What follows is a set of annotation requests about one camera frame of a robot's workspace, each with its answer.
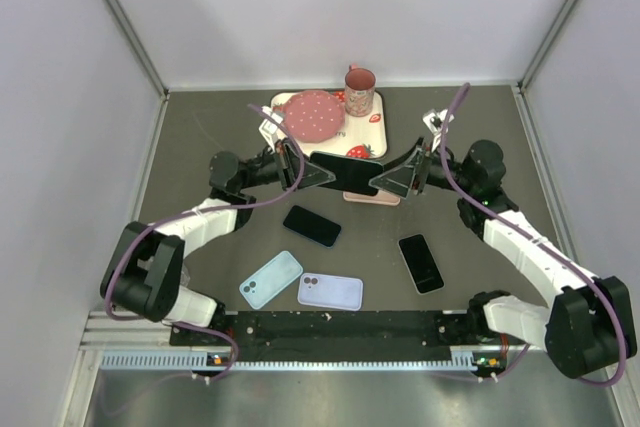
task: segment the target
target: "smartphone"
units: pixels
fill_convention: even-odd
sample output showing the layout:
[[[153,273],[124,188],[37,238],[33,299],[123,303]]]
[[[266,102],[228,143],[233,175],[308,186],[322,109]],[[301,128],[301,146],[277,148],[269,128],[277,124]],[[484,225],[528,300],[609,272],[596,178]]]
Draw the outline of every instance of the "smartphone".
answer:
[[[398,245],[419,294],[426,294],[444,287],[436,261],[423,235],[406,237],[401,239]]]
[[[291,208],[282,225],[325,247],[333,247],[342,230],[342,227],[335,222],[299,205]]]

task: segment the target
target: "cable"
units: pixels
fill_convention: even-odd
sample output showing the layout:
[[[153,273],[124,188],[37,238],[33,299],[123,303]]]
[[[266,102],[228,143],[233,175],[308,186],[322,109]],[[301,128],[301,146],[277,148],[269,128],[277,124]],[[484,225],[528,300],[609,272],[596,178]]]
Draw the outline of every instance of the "cable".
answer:
[[[200,209],[200,213],[202,213],[202,214],[208,214],[210,212],[216,212],[218,210],[230,210],[230,209],[246,210],[246,209],[256,209],[258,207],[266,207],[268,205],[275,204],[276,202],[279,202],[280,200],[282,200],[285,197],[287,197],[289,194],[291,194],[293,191],[295,191],[298,188],[298,186],[300,185],[300,182],[302,181],[302,177],[304,175],[304,154],[302,152],[302,149],[298,145],[298,143],[295,141],[295,139],[291,135],[289,135],[289,132],[287,132],[287,129],[285,129],[284,126],[282,126],[281,124],[277,123],[275,120],[273,120],[267,114],[262,112],[262,109],[260,107],[257,107],[255,105],[249,104],[249,108],[252,109],[253,111],[255,111],[256,113],[258,113],[258,115],[260,115],[261,117],[265,118],[266,120],[268,120],[269,122],[274,124],[278,129],[280,129],[280,131],[282,133],[284,133],[289,138],[289,140],[291,141],[291,144],[293,145],[293,147],[296,150],[296,154],[298,155],[298,158],[300,159],[300,171],[298,172],[298,176],[296,177],[296,180],[295,180],[295,182],[293,183],[293,185],[291,187],[289,187],[282,194],[280,194],[279,196],[277,196],[277,197],[275,197],[273,199],[265,200],[263,202],[258,202],[258,203],[255,203],[255,204],[247,204],[247,205],[218,205],[218,206],[215,206],[215,207],[208,207],[206,209]],[[142,242],[142,240],[147,235],[149,235],[156,228],[158,228],[158,227],[160,227],[160,226],[162,226],[164,224],[167,224],[169,222],[174,222],[176,220],[186,219],[187,217],[192,217],[194,215],[197,215],[196,212],[194,212],[192,210],[188,210],[186,212],[182,212],[180,214],[177,214],[177,215],[174,215],[174,216],[171,216],[171,217],[167,217],[166,219],[162,219],[162,220],[159,220],[159,221],[154,222],[152,224],[149,224],[147,226],[147,228],[144,229],[142,231],[142,233],[140,235],[138,235],[133,240],[133,242],[131,242],[131,245],[125,251],[124,255],[120,259],[120,262],[118,262],[118,265],[116,266],[115,270],[113,271],[113,275],[111,276],[111,280],[109,281],[109,285],[107,286],[107,292],[106,292],[106,294],[104,296],[104,310],[107,312],[107,315],[109,317],[111,317],[114,320],[139,320],[139,319],[142,319],[142,317],[140,317],[140,316],[133,316],[133,317],[127,316],[127,317],[125,317],[125,316],[117,315],[117,314],[115,314],[113,312],[113,306],[112,306],[112,303],[111,303],[111,298],[113,297],[113,291],[115,289],[116,282],[118,281],[118,278],[120,277],[120,274],[124,270],[125,266],[129,262],[129,259],[131,259],[131,255],[133,254],[133,251],[135,250],[135,248],[140,244],[140,242]]]
[[[227,366],[223,370],[221,370],[220,373],[218,373],[215,377],[209,377],[210,380],[207,381],[207,385],[209,383],[211,383],[211,382],[216,382],[218,380],[221,380],[221,379],[225,378],[227,375],[229,375],[229,373],[231,372],[231,368],[233,367],[233,365],[238,360],[238,357],[240,356],[240,348],[238,347],[238,344],[236,343],[235,340],[233,340],[227,334],[224,334],[222,332],[218,332],[217,330],[205,329],[204,327],[198,327],[198,326],[195,326],[195,325],[186,324],[184,322],[175,322],[173,325],[175,327],[181,327],[183,329],[195,330],[197,332],[203,332],[205,334],[213,335],[215,337],[220,337],[221,339],[227,341],[231,345],[231,358],[229,359],[229,362],[227,363]],[[165,383],[167,380],[177,379],[179,377],[193,377],[193,374],[186,373],[186,372],[179,372],[179,373],[169,374],[169,375],[166,375],[164,377],[161,377],[160,379],[156,380],[155,382],[149,384],[147,387],[142,389],[140,392],[136,393],[131,399],[129,399],[123,405],[121,405],[120,407],[118,407],[117,409],[114,409],[114,410],[110,410],[110,409],[107,408],[106,399],[105,399],[105,393],[104,393],[105,389],[104,389],[104,385],[101,384],[98,388],[100,389],[100,406],[102,408],[102,412],[107,417],[117,417],[120,414],[122,414],[124,411],[129,409],[129,407],[131,407],[135,402],[137,402],[138,399],[140,399],[141,397],[144,397],[145,395],[147,395],[149,392],[151,392],[153,389],[158,387],[160,384]]]
[[[262,109],[260,109],[259,107],[255,106],[255,105],[251,105],[251,104],[248,107],[250,109],[252,109],[253,111],[257,112],[261,117],[267,119],[269,122],[274,124],[278,129],[280,129],[280,131],[282,131],[289,138],[291,144],[293,145],[293,147],[294,147],[294,149],[296,151],[296,154],[298,155],[298,158],[300,159],[300,170],[298,172],[296,180],[293,183],[293,185],[291,185],[291,187],[289,187],[281,195],[279,195],[279,196],[277,196],[277,197],[275,197],[273,199],[266,200],[264,202],[258,202],[258,203],[255,203],[255,204],[248,204],[248,205],[229,205],[229,206],[209,207],[209,208],[206,208],[206,209],[201,209],[200,213],[202,213],[202,214],[206,214],[206,213],[209,213],[209,212],[216,212],[218,210],[228,210],[228,209],[242,210],[242,209],[255,209],[255,208],[258,208],[258,207],[266,207],[268,205],[274,204],[274,203],[284,199],[286,196],[288,196],[289,194],[294,192],[298,188],[298,186],[300,185],[300,182],[302,181],[302,177],[304,176],[304,154],[302,152],[302,149],[298,145],[298,143],[295,141],[295,139],[291,135],[289,135],[289,132],[287,132],[287,130],[282,125],[278,124],[271,117],[269,117],[267,114],[262,112]],[[263,150],[262,153],[261,153],[261,162],[264,159],[264,155],[265,155],[265,151]],[[119,320],[119,321],[123,321],[123,320],[138,320],[138,319],[142,318],[140,316],[134,316],[134,317],[128,317],[127,316],[127,317],[124,317],[124,316],[116,315],[113,312],[113,306],[112,306],[111,298],[113,296],[113,290],[115,288],[115,284],[116,284],[118,278],[120,277],[120,274],[124,270],[124,267],[129,262],[129,259],[131,258],[131,255],[133,254],[134,249],[140,244],[140,242],[142,242],[142,240],[147,235],[149,235],[149,233],[151,233],[157,227],[160,227],[160,226],[162,226],[162,225],[164,225],[166,223],[173,222],[175,220],[184,219],[184,218],[187,218],[187,217],[190,217],[190,216],[193,216],[193,215],[197,215],[197,214],[195,212],[193,212],[193,211],[187,211],[187,212],[183,212],[181,214],[174,215],[172,217],[168,217],[166,219],[154,222],[153,224],[150,224],[144,231],[142,231],[142,233],[140,235],[138,235],[133,240],[133,242],[131,243],[129,248],[125,251],[124,255],[122,256],[122,259],[120,259],[120,262],[116,266],[115,270],[113,271],[113,275],[111,276],[111,280],[109,281],[109,285],[107,286],[107,292],[105,293],[105,296],[104,296],[104,308],[105,308],[105,311],[107,312],[107,315],[109,317],[111,317],[114,320]],[[229,375],[229,373],[231,372],[231,368],[234,366],[234,364],[238,360],[238,357],[240,356],[240,348],[238,347],[238,344],[236,343],[236,341],[233,340],[233,338],[231,338],[230,336],[228,336],[227,334],[225,334],[223,332],[219,332],[219,331],[213,330],[213,329],[207,329],[207,328],[204,328],[204,327],[198,327],[196,325],[187,324],[186,322],[175,322],[173,325],[175,327],[194,330],[196,332],[202,332],[202,333],[213,335],[215,337],[219,337],[219,338],[221,338],[223,340],[226,340],[231,345],[231,358],[229,359],[229,362],[227,363],[227,366],[224,368],[224,370],[222,370],[215,377],[211,377],[211,381],[210,382],[216,382],[218,380],[223,379],[227,375]],[[168,380],[171,380],[171,379],[175,379],[175,378],[179,378],[179,377],[190,377],[191,375],[192,374],[187,374],[187,373],[184,373],[184,372],[180,372],[180,373],[177,373],[177,374],[170,374],[170,375],[167,375],[165,377],[162,377],[162,378],[158,379],[157,381],[153,382],[148,387],[144,388],[142,391],[138,392],[127,403],[125,403],[124,405],[121,405],[120,407],[118,407],[115,410],[109,410],[109,409],[106,408],[106,402],[105,402],[105,398],[104,398],[104,389],[101,388],[100,402],[101,402],[102,410],[103,410],[104,414],[107,417],[117,417],[118,415],[120,415],[124,411],[126,411],[129,407],[131,407],[131,405],[133,405],[140,397],[143,397],[144,395],[149,393],[151,390],[153,390],[156,387],[158,387],[160,384],[163,384],[164,382],[166,382]]]
[[[533,237],[528,232],[526,232],[524,229],[521,229],[518,225],[516,225],[513,222],[510,222],[507,219],[503,218],[502,216],[496,214],[492,210],[490,210],[487,207],[485,207],[484,205],[482,205],[480,202],[476,201],[469,194],[467,194],[456,183],[456,181],[453,179],[453,176],[451,175],[451,171],[449,170],[449,166],[447,165],[447,162],[445,160],[446,159],[446,155],[445,154],[446,154],[446,143],[447,143],[447,133],[448,133],[448,128],[449,128],[449,122],[451,121],[451,117],[455,114],[456,110],[458,110],[458,108],[460,107],[460,105],[462,104],[464,99],[466,98],[467,94],[469,93],[469,89],[470,88],[471,88],[471,85],[469,83],[466,83],[462,87],[460,87],[460,89],[456,93],[455,97],[453,98],[453,101],[451,102],[451,105],[449,105],[449,108],[447,109],[447,115],[445,116],[444,122],[442,123],[442,138],[440,140],[439,150],[440,150],[440,160],[441,160],[441,163],[442,163],[442,168],[444,169],[444,175],[447,178],[447,181],[449,182],[449,184],[451,185],[453,190],[455,192],[457,192],[458,195],[460,195],[460,197],[462,197],[464,200],[466,200],[472,206],[474,206],[476,209],[480,210],[482,213],[484,213],[485,215],[487,215],[491,219],[496,219],[496,220],[502,222],[504,225],[506,225],[510,229],[512,229],[515,232],[517,232],[518,234],[522,235],[525,239],[533,240]],[[551,250],[549,247],[547,247],[544,243],[538,243],[536,245],[543,252],[545,252],[547,255],[549,255],[554,260],[560,262],[567,269],[569,269],[571,272],[573,272],[576,275],[576,277],[578,277],[581,281],[583,281],[595,293],[596,297],[598,297],[600,302],[602,302],[602,306],[607,311],[607,314],[609,315],[609,318],[611,319],[611,323],[613,324],[613,330],[614,330],[614,332],[616,334],[616,340],[618,342],[618,368],[616,369],[616,373],[613,375],[613,377],[611,377],[610,379],[608,379],[606,381],[603,381],[603,382],[584,379],[584,378],[581,378],[579,380],[581,382],[583,382],[585,384],[589,384],[589,385],[597,385],[597,386],[600,386],[600,387],[610,387],[610,386],[612,386],[613,384],[618,382],[622,378],[622,376],[624,374],[624,369],[625,369],[626,362],[627,362],[627,355],[626,355],[626,350],[627,349],[626,349],[626,344],[625,344],[625,340],[624,340],[624,334],[622,333],[622,325],[620,325],[620,320],[618,319],[618,316],[616,315],[616,312],[613,309],[613,306],[611,305],[611,302],[609,302],[607,297],[598,288],[598,286],[587,275],[585,275],[582,271],[580,271],[580,269],[576,265],[574,265],[573,262],[571,262],[570,260],[565,259],[563,256],[557,254],[556,252]],[[506,374],[510,370],[512,370],[511,366],[508,367],[503,372],[502,375]]]

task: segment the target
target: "tray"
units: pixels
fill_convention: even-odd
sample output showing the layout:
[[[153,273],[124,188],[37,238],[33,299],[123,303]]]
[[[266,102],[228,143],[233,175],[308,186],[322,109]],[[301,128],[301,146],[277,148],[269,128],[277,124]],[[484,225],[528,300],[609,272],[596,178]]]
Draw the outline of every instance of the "tray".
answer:
[[[282,92],[271,99],[271,108],[278,111],[296,92]],[[344,99],[344,91],[332,92],[333,95]],[[278,132],[279,138],[284,134]],[[298,142],[305,155],[312,152],[327,152],[329,154],[347,155],[356,148],[359,157],[378,159],[387,153],[387,134],[385,130],[384,102],[382,96],[376,92],[373,96],[373,110],[364,117],[345,116],[345,122],[340,131],[331,139],[310,144]]]

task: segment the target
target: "pink phone case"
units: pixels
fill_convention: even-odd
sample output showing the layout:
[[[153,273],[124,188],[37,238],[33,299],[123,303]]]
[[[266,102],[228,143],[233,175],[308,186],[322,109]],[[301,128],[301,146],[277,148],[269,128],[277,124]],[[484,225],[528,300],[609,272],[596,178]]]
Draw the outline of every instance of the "pink phone case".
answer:
[[[400,197],[397,197],[388,192],[383,192],[382,190],[378,191],[378,193],[374,196],[344,192],[342,194],[342,198],[347,202],[360,202],[362,204],[388,205],[390,207],[395,207],[400,203]]]

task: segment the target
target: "strawberry print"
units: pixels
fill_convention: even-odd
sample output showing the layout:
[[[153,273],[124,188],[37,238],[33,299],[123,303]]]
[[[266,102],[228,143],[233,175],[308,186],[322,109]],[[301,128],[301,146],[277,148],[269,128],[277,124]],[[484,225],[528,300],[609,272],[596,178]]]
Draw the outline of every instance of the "strawberry print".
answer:
[[[285,127],[293,138],[302,142],[324,142],[344,125],[345,113],[340,99],[324,90],[298,92],[281,108],[285,113]]]
[[[356,145],[347,152],[347,157],[355,157],[357,159],[368,159],[373,155],[370,145]]]

